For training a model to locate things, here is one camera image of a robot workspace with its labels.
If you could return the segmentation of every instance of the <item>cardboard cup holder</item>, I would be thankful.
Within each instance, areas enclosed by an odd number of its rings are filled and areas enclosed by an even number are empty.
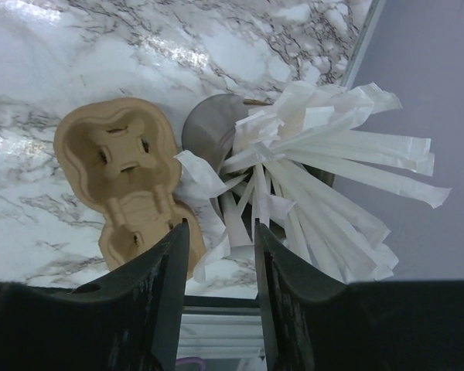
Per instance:
[[[56,129],[56,157],[79,200],[104,215],[98,241],[113,270],[155,246],[187,219],[187,277],[206,252],[193,212],[174,200],[181,165],[165,115],[146,100],[119,98],[68,114]]]

